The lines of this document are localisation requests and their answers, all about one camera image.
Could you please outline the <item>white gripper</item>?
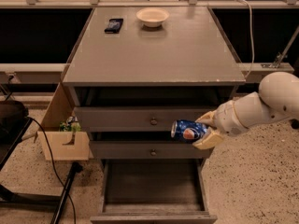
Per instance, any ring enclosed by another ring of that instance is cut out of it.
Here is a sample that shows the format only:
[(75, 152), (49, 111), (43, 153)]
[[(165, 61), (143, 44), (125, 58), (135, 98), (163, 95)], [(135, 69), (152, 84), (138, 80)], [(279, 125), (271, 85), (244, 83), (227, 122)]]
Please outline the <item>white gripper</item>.
[(206, 112), (196, 122), (209, 126), (204, 136), (192, 144), (198, 149), (210, 149), (220, 144), (224, 139), (221, 133), (237, 136), (248, 130), (237, 116), (235, 101), (228, 101), (220, 105), (215, 112)]

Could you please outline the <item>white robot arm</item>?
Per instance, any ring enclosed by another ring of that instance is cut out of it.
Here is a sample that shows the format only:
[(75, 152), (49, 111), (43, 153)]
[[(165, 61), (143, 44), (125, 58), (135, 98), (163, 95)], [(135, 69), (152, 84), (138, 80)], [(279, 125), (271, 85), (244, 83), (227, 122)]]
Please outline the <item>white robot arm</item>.
[(274, 72), (261, 80), (258, 92), (230, 100), (197, 119), (208, 129), (192, 145), (210, 149), (222, 143), (226, 136), (237, 136), (253, 126), (287, 119), (299, 119), (299, 78)]

